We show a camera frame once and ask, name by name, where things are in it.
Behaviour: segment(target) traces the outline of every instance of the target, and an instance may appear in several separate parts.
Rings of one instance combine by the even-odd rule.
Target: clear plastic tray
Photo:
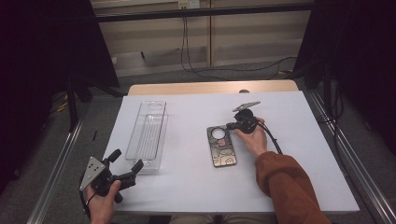
[[[145,101],[140,105],[125,159],[132,166],[141,159],[141,172],[160,169],[167,119],[166,102]]]

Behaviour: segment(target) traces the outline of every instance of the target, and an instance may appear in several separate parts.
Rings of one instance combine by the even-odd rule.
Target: metal rail
[[[73,145],[76,143],[78,139],[78,134],[82,127],[82,121],[87,115],[89,105],[90,104],[84,104],[83,107],[81,108],[81,119],[76,125],[74,131],[69,133],[69,135],[67,135],[67,139],[66,142],[64,143],[64,147],[61,151],[61,154],[59,155],[59,158],[55,163],[55,166],[52,170],[51,175],[49,176],[49,180],[46,186],[44,187],[37,203],[35,204],[35,208],[32,214],[29,216],[27,224],[40,224],[43,222],[44,216],[47,214],[47,210],[50,206],[50,202],[55,193],[56,187],[61,178],[64,167],[66,166],[67,160],[73,149]]]
[[[311,94],[312,99],[315,102],[315,105],[318,108],[318,111],[325,119],[329,119],[326,113],[326,110],[323,106],[323,100],[318,95],[318,93]],[[335,126],[332,122],[327,122],[328,128],[334,134]],[[337,129],[337,143],[344,153],[348,163],[352,167],[353,172],[355,173],[356,177],[361,182],[361,185],[367,192],[367,195],[370,197],[373,205],[375,206],[377,212],[382,217],[384,223],[392,224],[396,223],[396,216],[394,212],[394,208],[388,202],[386,196],[379,188],[379,186],[374,182],[370,174],[365,169],[363,163],[359,159],[358,155],[355,153],[352,145],[349,144],[347,138],[345,137],[344,133],[341,131],[339,127]]]

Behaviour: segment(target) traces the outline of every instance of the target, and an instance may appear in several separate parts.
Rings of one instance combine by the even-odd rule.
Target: orange sweater sleeve
[[[266,152],[255,165],[257,183],[272,198],[279,224],[331,223],[320,211],[308,175],[293,157]]]

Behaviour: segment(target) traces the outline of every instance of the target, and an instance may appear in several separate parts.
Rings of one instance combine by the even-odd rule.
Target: human hand
[[[260,122],[264,123],[264,119],[256,118]],[[256,126],[253,133],[243,133],[242,131],[235,129],[236,135],[238,135],[245,143],[247,150],[256,158],[262,153],[267,152],[267,136],[263,128]]]
[[[90,199],[93,196],[88,204],[91,211],[91,223],[107,224],[111,222],[114,213],[114,197],[119,192],[120,186],[119,180],[114,181],[106,197],[94,195],[95,190],[91,188],[91,185],[87,187],[87,198]]]

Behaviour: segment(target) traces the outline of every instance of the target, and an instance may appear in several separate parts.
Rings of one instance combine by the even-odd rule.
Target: electrical cable
[[[184,26],[184,29],[183,29],[183,44],[182,44],[182,46],[181,46],[181,55],[180,55],[181,66],[183,67],[183,69],[184,69],[186,72],[194,73],[194,74],[197,75],[198,77],[213,77],[213,76],[204,76],[204,75],[201,75],[201,74],[199,74],[198,72],[196,72],[196,71],[192,68],[191,59],[190,59],[190,47],[189,47],[189,38],[188,38],[188,26],[187,26],[187,19],[186,19],[185,17],[183,18],[183,26]],[[186,46],[186,47],[187,47],[187,57],[188,57],[188,60],[189,60],[189,65],[190,65],[190,69],[191,69],[191,70],[189,70],[189,69],[187,69],[186,67],[184,67],[184,63],[183,63],[183,51],[184,51],[185,41],[186,41],[186,44],[187,44],[187,46]],[[213,77],[213,78],[217,78],[217,79],[220,79],[220,80],[223,80],[223,81],[231,81],[230,79],[223,78],[223,77]]]
[[[280,149],[280,146],[277,143],[277,140],[272,136],[272,134],[271,134],[270,130],[267,128],[267,126],[265,126],[265,124],[261,121],[259,121],[257,123],[257,125],[259,125],[261,128],[263,128],[265,130],[266,133],[268,133],[268,136],[270,136],[272,142],[274,143],[277,153],[283,155],[282,150]]]
[[[184,63],[183,63],[183,51],[184,51],[184,46],[185,46],[185,45],[186,45],[186,49],[187,49],[187,56],[188,56],[188,60],[189,60],[190,70],[187,69],[187,68],[184,66]],[[277,61],[277,62],[275,62],[275,63],[266,65],[266,66],[264,66],[264,67],[253,68],[253,69],[232,69],[232,68],[206,68],[206,69],[199,69],[199,70],[194,69],[194,68],[192,67],[192,65],[191,65],[191,58],[190,58],[190,47],[189,47],[189,36],[188,36],[187,19],[186,19],[186,18],[183,18],[183,43],[182,43],[182,47],[181,47],[181,56],[180,56],[181,66],[183,67],[183,69],[184,69],[186,72],[194,73],[195,75],[197,75],[197,76],[199,76],[199,77],[213,77],[213,76],[204,76],[204,75],[202,75],[202,74],[199,74],[199,73],[201,73],[201,72],[206,72],[206,71],[255,72],[255,71],[261,71],[261,70],[270,68],[270,67],[272,67],[272,66],[274,66],[274,65],[278,65],[277,72],[276,72],[274,75],[272,75],[271,77],[268,77],[268,78],[267,78],[267,80],[270,80],[270,79],[273,78],[275,75],[277,75],[277,73],[279,72],[279,65],[280,65],[282,62],[284,62],[284,61],[286,61],[286,60],[288,60],[288,59],[296,59],[296,58],[297,58],[297,57],[294,57],[294,56],[292,56],[292,57],[286,57],[286,58],[283,58],[283,59],[281,59],[281,60],[279,60],[279,61]],[[218,79],[225,80],[225,81],[231,81],[230,79],[223,78],[223,77],[213,77],[213,78],[218,78]]]
[[[81,177],[79,178],[78,188],[79,188],[79,186],[81,186],[81,182],[82,182],[82,179],[84,178],[84,175],[85,175],[85,171],[82,172]],[[90,207],[88,206],[88,203],[90,202],[90,200],[93,198],[93,196],[96,193],[93,194],[92,197],[87,202],[85,202],[83,192],[81,190],[78,190],[78,193],[79,193],[79,199],[80,199],[80,201],[82,203],[82,207],[84,209],[84,213],[85,213],[85,215],[87,215],[88,219],[91,220],[91,211],[90,211]]]
[[[338,100],[340,100],[340,104],[341,104],[341,111],[338,112]],[[375,224],[377,224],[377,221],[373,215],[373,213],[371,212],[371,210],[369,209],[366,201],[364,201],[361,192],[358,190],[358,187],[356,186],[355,182],[353,181],[353,179],[351,178],[351,175],[349,174],[348,170],[347,170],[347,166],[344,163],[344,160],[341,156],[340,153],[340,148],[338,147],[338,142],[337,142],[337,136],[338,136],[338,120],[340,119],[340,117],[342,116],[342,114],[344,113],[344,101],[343,101],[343,97],[342,97],[342,90],[339,86],[339,84],[337,83],[337,88],[336,88],[336,92],[335,92],[335,99],[334,99],[334,104],[332,105],[332,109],[334,110],[334,117],[333,118],[328,118],[327,120],[324,121],[318,121],[318,123],[327,123],[327,122],[331,122],[334,129],[333,129],[333,136],[332,136],[332,140],[333,140],[333,144],[335,147],[335,154],[338,157],[339,163],[341,165],[341,170],[343,171],[345,177],[347,177],[349,179],[349,182],[352,185],[352,188],[356,191],[356,193],[359,195],[359,197],[361,198],[362,203],[364,204],[364,207],[366,208],[367,212],[369,213],[370,218],[373,220],[373,222]],[[328,117],[328,115],[324,114],[322,116],[319,116],[319,118],[326,118]]]

